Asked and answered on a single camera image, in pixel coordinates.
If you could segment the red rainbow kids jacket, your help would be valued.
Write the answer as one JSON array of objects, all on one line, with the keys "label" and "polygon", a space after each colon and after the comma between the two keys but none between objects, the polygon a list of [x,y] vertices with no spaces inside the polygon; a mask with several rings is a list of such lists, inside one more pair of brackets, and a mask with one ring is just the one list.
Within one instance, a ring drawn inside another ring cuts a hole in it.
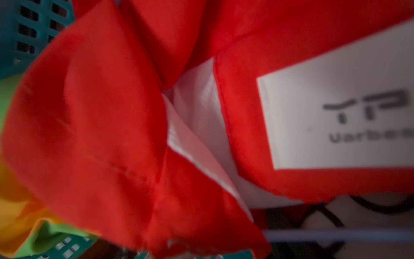
[{"label": "red rainbow kids jacket", "polygon": [[[413,1],[234,1],[249,29],[186,72],[172,104],[254,224],[414,229]],[[27,255],[63,233],[35,234]],[[411,259],[413,243],[282,242],[255,259]]]}]

